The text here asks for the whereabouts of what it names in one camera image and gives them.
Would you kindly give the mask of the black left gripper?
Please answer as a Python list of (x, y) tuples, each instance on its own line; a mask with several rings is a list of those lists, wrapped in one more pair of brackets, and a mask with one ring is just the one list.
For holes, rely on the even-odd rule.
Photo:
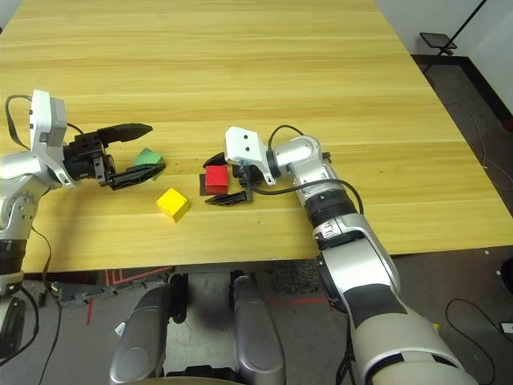
[(151, 132), (146, 124), (117, 124), (101, 128), (98, 134), (77, 135), (75, 140), (63, 147), (64, 165), (73, 180), (94, 179), (101, 186), (112, 190), (128, 188), (158, 176), (165, 164), (140, 164), (125, 172), (115, 173), (113, 157), (105, 152), (108, 144), (127, 142)]

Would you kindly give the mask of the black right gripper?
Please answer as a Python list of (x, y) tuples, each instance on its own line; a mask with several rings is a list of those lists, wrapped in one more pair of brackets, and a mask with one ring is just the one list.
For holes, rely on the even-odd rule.
[[(203, 167), (226, 165), (227, 161), (223, 152), (219, 152), (207, 159)], [(230, 206), (240, 203), (249, 203), (252, 201), (253, 185), (259, 185), (263, 182), (263, 174), (255, 165), (238, 165), (232, 166), (232, 175), (238, 179), (242, 191), (235, 193), (218, 194), (208, 198), (205, 203), (209, 205)]]

